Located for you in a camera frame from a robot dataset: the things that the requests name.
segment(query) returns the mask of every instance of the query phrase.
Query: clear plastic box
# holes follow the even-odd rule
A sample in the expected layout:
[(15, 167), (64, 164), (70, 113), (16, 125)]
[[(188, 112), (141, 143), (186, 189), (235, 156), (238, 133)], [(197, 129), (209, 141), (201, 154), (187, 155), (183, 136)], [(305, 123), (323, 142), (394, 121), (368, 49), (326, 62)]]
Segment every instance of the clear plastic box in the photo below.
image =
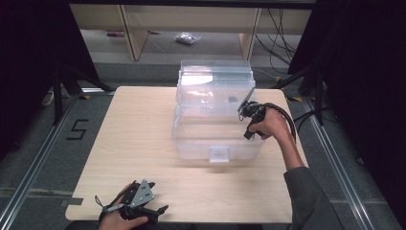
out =
[(264, 141), (243, 137), (250, 119), (240, 121), (237, 113), (253, 87), (248, 61), (183, 60), (172, 129), (179, 157), (211, 162), (254, 159)]

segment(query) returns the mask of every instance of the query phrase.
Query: black tape marking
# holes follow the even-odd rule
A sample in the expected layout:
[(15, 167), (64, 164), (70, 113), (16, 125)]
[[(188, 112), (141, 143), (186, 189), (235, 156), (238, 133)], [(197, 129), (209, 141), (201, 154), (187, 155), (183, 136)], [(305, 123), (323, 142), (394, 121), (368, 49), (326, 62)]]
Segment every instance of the black tape marking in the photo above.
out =
[(83, 128), (76, 128), (76, 125), (79, 122), (88, 122), (88, 119), (76, 119), (74, 126), (72, 127), (71, 131), (77, 131), (77, 132), (81, 132), (80, 137), (68, 137), (66, 138), (66, 140), (68, 141), (79, 141), (81, 139), (83, 139), (84, 133), (86, 132), (87, 129), (83, 129)]
[(69, 205), (81, 205), (82, 202), (83, 202), (83, 198), (72, 197), (70, 199), (63, 199), (60, 202), (60, 207), (66, 208)]

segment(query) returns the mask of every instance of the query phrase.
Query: dark sleeve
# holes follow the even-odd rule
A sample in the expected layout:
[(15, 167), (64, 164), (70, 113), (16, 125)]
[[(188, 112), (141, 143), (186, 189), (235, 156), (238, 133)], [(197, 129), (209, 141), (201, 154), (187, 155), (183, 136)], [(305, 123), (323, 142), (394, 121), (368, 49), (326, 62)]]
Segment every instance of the dark sleeve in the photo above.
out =
[(284, 175), (292, 199), (291, 229), (343, 229), (331, 203), (307, 167)]

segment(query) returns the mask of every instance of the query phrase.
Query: wooden table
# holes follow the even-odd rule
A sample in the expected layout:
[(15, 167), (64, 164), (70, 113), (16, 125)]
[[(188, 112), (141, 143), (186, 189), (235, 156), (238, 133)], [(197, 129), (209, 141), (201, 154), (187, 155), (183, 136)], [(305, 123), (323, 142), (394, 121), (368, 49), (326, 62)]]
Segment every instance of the wooden table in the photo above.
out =
[[(287, 112), (284, 94), (257, 89), (257, 100)], [(281, 150), (271, 138), (255, 160), (210, 163), (182, 160), (171, 141), (174, 87), (120, 87), (111, 102), (73, 197), (68, 219), (98, 219), (103, 205), (128, 183), (155, 182), (147, 207), (169, 205), (159, 217), (168, 222), (290, 222), (290, 198), (283, 179)], [(298, 140), (299, 152), (305, 155)]]

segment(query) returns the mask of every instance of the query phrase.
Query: left hand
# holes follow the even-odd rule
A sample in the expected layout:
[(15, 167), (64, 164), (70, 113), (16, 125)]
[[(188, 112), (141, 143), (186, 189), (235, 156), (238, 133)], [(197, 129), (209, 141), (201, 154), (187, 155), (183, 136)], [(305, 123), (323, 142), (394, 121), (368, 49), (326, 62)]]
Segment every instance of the left hand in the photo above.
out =
[[(122, 191), (128, 188), (130, 184), (125, 186)], [(120, 197), (114, 205), (119, 205), (123, 200), (123, 197)], [(101, 221), (99, 230), (130, 230), (133, 227), (140, 226), (148, 222), (147, 217), (139, 217), (131, 220), (125, 220), (120, 215), (119, 211), (114, 211), (113, 213), (106, 214)]]

